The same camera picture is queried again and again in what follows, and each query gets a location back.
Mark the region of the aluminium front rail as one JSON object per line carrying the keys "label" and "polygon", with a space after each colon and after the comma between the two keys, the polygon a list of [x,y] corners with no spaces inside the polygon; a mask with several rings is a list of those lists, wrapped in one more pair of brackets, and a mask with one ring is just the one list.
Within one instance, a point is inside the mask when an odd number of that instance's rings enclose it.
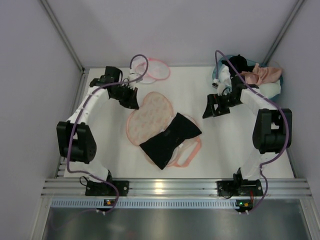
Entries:
{"label": "aluminium front rail", "polygon": [[[128,178],[129,197],[138,198],[215,198],[218,196],[219,178]],[[305,179],[269,178],[261,180],[262,189],[268,186],[267,198],[310,199],[312,192]],[[44,182],[42,197],[83,197],[85,187],[77,178],[49,178]]]}

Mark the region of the right aluminium frame post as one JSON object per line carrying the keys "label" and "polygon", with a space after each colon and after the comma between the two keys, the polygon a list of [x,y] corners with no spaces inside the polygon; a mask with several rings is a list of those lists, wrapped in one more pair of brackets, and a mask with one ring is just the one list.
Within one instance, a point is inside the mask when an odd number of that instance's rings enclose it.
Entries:
{"label": "right aluminium frame post", "polygon": [[295,21],[296,17],[298,16],[299,12],[301,11],[306,2],[306,0],[296,0],[294,2],[293,7],[286,16],[283,24],[280,27],[280,30],[278,31],[275,39],[273,40],[270,48],[268,49],[265,57],[263,58],[262,64],[267,65],[271,61],[273,55],[275,54],[279,45],[285,38],[287,32],[289,31],[290,27],[292,26],[293,22]]}

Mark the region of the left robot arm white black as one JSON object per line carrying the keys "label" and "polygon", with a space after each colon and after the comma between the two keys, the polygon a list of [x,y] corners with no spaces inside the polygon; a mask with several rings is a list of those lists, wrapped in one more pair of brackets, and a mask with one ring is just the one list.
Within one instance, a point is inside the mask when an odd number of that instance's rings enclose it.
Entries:
{"label": "left robot arm white black", "polygon": [[75,112],[56,126],[58,149],[61,157],[66,159],[65,175],[88,176],[94,182],[106,182],[110,171],[95,159],[97,143],[90,126],[102,107],[110,99],[124,104],[128,109],[136,109],[137,103],[132,102],[137,88],[131,83],[141,81],[143,75],[132,69],[127,78],[117,67],[106,66],[104,74],[94,78],[83,101]]}

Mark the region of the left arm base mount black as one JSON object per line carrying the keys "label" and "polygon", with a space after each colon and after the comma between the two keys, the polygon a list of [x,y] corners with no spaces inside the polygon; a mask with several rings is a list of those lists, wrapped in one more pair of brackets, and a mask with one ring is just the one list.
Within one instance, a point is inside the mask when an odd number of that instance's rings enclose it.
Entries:
{"label": "left arm base mount black", "polygon": [[[112,175],[109,174],[106,181],[112,184],[119,193],[120,197],[126,197],[129,192],[129,181],[127,180],[114,180]],[[101,181],[92,181],[85,176],[79,178],[79,183],[85,187],[86,196],[104,197],[104,196],[116,196],[116,190]]]}

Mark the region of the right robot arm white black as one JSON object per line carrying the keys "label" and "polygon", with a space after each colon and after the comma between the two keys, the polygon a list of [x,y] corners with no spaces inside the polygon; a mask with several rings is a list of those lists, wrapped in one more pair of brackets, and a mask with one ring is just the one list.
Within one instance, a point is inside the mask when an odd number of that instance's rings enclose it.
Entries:
{"label": "right robot arm white black", "polygon": [[253,151],[239,168],[246,180],[260,178],[263,168],[279,159],[291,145],[292,111],[280,108],[262,95],[254,84],[233,83],[232,91],[207,95],[203,119],[229,114],[230,108],[246,105],[255,115]]}

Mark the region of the aluminium frame post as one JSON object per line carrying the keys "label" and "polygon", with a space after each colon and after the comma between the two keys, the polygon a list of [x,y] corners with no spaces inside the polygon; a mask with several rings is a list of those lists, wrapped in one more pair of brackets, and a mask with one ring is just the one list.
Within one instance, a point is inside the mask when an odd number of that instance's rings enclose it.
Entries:
{"label": "aluminium frame post", "polygon": [[270,48],[268,49],[265,57],[263,58],[262,64],[267,65],[271,61],[273,55],[275,54],[279,45],[285,38],[287,32],[289,31],[290,27],[292,26],[293,22],[295,21],[296,17],[298,16],[299,12],[301,11],[306,2],[306,0],[296,0],[294,2],[293,7],[286,16],[283,24],[280,27],[280,30],[278,31],[275,39],[273,40]]}
{"label": "aluminium frame post", "polygon": [[72,46],[72,43],[70,42],[66,32],[64,31],[60,21],[58,20],[55,12],[53,11],[50,3],[47,0],[39,0],[38,1],[43,8],[44,12],[48,16],[50,22],[53,24],[53,27],[55,28],[59,38],[61,39],[63,45],[65,46],[67,52],[69,53],[70,57],[72,58],[73,62],[77,66],[80,72],[84,72],[85,68],[83,64],[81,63],[74,47]]}

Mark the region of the white garment in basket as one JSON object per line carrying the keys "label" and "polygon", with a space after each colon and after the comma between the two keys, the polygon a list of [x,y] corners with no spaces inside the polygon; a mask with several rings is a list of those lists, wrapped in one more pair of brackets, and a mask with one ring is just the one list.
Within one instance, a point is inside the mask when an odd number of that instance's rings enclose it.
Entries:
{"label": "white garment in basket", "polygon": [[[223,91],[223,94],[228,94],[232,92],[232,81],[239,81],[242,83],[241,80],[236,79],[236,77],[231,78],[229,68],[226,65],[222,65],[222,68],[219,70],[218,78],[221,83],[225,84],[225,89]],[[267,83],[262,84],[258,86],[260,92],[262,95],[267,97],[268,99],[271,99],[275,97],[276,95],[281,93],[281,80],[274,83]]]}

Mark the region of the blue plastic laundry basket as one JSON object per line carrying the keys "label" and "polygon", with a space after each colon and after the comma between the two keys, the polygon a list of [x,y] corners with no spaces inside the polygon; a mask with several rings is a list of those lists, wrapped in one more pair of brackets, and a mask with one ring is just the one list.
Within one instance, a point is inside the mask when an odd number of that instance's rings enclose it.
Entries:
{"label": "blue plastic laundry basket", "polygon": [[256,85],[261,94],[268,99],[274,99],[281,93],[283,77],[282,68],[261,65],[258,62],[247,60],[238,55],[222,57],[216,64],[212,73],[211,86],[221,94],[230,93],[232,82],[242,83],[237,74],[248,85]]}

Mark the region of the pink garment in basket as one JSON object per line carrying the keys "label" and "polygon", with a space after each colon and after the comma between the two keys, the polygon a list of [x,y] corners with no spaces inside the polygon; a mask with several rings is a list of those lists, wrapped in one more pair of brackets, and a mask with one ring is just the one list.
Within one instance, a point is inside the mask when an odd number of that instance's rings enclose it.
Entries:
{"label": "pink garment in basket", "polygon": [[244,77],[247,84],[260,86],[277,82],[282,75],[282,71],[283,69],[279,67],[260,67],[256,63],[252,72],[242,72],[240,75]]}

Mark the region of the black garment in basket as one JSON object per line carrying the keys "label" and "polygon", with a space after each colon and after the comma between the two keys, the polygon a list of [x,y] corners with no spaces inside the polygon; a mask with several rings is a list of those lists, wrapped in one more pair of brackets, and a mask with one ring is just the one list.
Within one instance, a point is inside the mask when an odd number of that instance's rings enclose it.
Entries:
{"label": "black garment in basket", "polygon": [[[240,54],[238,54],[236,56],[232,56],[228,60],[231,62],[231,64],[234,66],[234,68],[237,70],[237,72],[239,74],[241,74],[242,72],[251,72],[252,73],[253,69],[255,67],[254,65],[248,65],[247,60],[243,56],[241,56]],[[237,75],[227,60],[222,60],[221,63],[228,67],[231,77],[234,77]]]}

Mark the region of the pink floral mesh laundry bag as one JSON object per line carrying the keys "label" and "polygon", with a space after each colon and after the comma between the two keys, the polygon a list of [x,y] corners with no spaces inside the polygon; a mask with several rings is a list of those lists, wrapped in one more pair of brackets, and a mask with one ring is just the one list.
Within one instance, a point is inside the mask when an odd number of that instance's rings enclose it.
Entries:
{"label": "pink floral mesh laundry bag", "polygon": [[[163,132],[177,113],[179,112],[174,111],[171,102],[163,94],[155,91],[150,92],[144,97],[139,109],[134,110],[129,115],[126,122],[126,136],[134,146],[140,148],[141,143],[144,143],[155,135]],[[192,117],[188,115],[183,116],[191,120],[198,127],[196,121]],[[178,146],[174,150],[173,155],[165,168],[188,167],[202,148],[200,136],[201,135],[185,140]],[[155,165],[143,150],[142,153],[150,164]]]}

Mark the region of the black bra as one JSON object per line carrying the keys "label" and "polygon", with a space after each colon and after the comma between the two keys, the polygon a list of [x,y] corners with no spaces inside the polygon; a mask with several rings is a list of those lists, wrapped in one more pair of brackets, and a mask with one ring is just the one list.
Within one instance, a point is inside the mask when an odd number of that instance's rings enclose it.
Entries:
{"label": "black bra", "polygon": [[153,163],[163,170],[175,149],[184,141],[198,137],[202,131],[191,120],[177,113],[169,126],[139,146]]}

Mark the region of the left aluminium frame post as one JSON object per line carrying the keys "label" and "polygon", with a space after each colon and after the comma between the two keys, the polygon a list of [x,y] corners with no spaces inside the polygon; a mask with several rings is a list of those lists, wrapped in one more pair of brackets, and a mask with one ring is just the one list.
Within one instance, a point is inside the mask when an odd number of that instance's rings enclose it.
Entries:
{"label": "left aluminium frame post", "polygon": [[38,1],[43,8],[44,12],[48,16],[50,22],[53,24],[53,27],[55,28],[59,38],[61,39],[63,45],[65,46],[67,52],[69,53],[70,57],[72,58],[73,62],[77,66],[80,72],[84,72],[85,68],[83,64],[81,63],[74,47],[72,46],[72,43],[70,42],[66,32],[64,31],[60,21],[58,20],[55,12],[53,11],[50,3],[47,0],[39,0]]}

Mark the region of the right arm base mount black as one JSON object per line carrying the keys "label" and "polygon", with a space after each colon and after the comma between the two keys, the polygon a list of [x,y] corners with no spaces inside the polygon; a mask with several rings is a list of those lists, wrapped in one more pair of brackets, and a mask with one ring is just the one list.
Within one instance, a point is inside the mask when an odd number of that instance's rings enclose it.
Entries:
{"label": "right arm base mount black", "polygon": [[217,182],[218,196],[225,199],[232,197],[262,197],[264,192],[261,181],[244,179],[239,168],[233,174],[232,180],[220,180]]}

